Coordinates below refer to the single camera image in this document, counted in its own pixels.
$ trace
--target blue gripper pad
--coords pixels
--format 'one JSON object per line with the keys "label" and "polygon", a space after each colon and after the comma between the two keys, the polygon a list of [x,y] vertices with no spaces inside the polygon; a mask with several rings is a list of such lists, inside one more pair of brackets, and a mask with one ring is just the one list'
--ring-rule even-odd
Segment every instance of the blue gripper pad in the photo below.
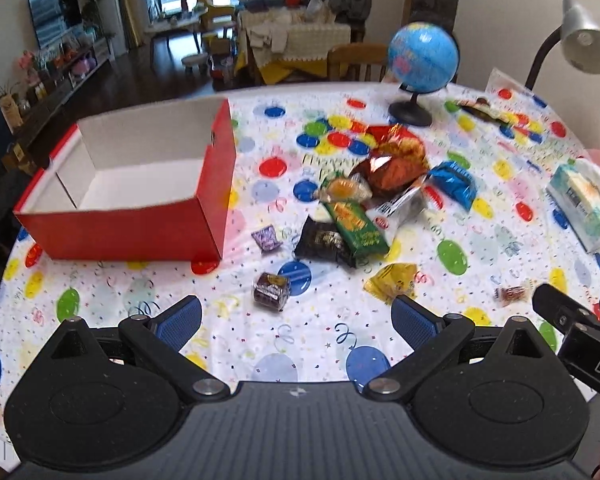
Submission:
{"label": "blue gripper pad", "polygon": [[391,323],[408,345],[417,350],[445,327],[441,317],[432,314],[407,296],[391,304]]}
{"label": "blue gripper pad", "polygon": [[202,305],[195,296],[186,296],[152,320],[152,332],[176,352],[200,328]]}

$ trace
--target globe stand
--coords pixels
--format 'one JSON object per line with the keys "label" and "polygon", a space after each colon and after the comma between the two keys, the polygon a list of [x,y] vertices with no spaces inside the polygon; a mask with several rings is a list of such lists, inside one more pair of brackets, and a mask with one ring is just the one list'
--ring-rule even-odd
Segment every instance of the globe stand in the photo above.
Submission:
{"label": "globe stand", "polygon": [[[400,90],[408,91],[404,85],[400,85]],[[418,94],[411,94],[409,101],[396,101],[389,105],[389,113],[401,124],[411,126],[431,126],[433,117],[422,106],[418,104]]]}

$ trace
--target red box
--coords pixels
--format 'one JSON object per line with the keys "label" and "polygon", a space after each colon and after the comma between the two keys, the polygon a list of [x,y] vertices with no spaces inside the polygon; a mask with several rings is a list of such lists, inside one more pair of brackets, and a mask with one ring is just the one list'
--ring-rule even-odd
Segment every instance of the red box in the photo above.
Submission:
{"label": "red box", "polygon": [[235,165],[227,99],[85,118],[51,159],[14,213],[52,258],[222,258]]}

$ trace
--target lamp arm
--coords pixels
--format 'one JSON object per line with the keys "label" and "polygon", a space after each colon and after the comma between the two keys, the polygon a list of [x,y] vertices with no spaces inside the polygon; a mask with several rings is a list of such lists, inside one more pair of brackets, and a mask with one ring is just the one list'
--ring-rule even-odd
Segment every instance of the lamp arm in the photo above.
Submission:
{"label": "lamp arm", "polygon": [[534,85],[536,84],[536,79],[538,79],[538,74],[540,73],[540,67],[544,62],[544,58],[551,51],[551,49],[556,46],[560,42],[560,29],[562,27],[556,28],[549,37],[544,40],[544,43],[540,46],[540,50],[536,54],[536,58],[534,59],[533,65],[531,65],[531,70],[529,71],[529,75],[526,78],[525,86],[529,90],[534,89]]}

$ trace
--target polka dot tablecloth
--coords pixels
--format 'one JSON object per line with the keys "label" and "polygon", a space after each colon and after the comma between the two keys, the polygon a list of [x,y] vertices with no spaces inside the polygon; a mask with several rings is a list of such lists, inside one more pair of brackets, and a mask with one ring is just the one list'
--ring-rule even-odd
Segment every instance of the polka dot tablecloth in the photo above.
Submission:
{"label": "polka dot tablecloth", "polygon": [[[458,86],[421,96],[434,122],[410,128],[432,166],[454,160],[475,177],[472,210],[429,187],[427,210],[400,229],[388,255],[357,270],[297,262],[292,251],[307,215],[322,207],[313,200],[322,178],[363,160],[375,146],[366,126],[391,121],[387,108],[400,92],[385,84],[228,94],[238,157],[219,266],[55,262],[22,231],[0,285],[0,464],[17,464],[5,451],[5,402],[58,324],[74,314],[91,327],[116,326],[195,294],[202,327],[182,354],[232,388],[240,380],[363,384],[411,352],[392,328],[390,308],[363,291],[383,266],[405,262],[418,267],[416,300],[439,316],[461,312],[480,325],[501,325],[522,314],[556,348],[557,332],[529,301],[501,306],[493,293],[525,280],[550,282],[599,313],[600,252],[585,253],[544,192],[558,164],[586,153],[542,101],[510,91],[484,96],[515,121],[503,131],[455,104],[480,96]],[[251,232],[268,224],[283,245],[261,254]],[[263,271],[292,276],[282,313],[251,299],[251,283]]]}

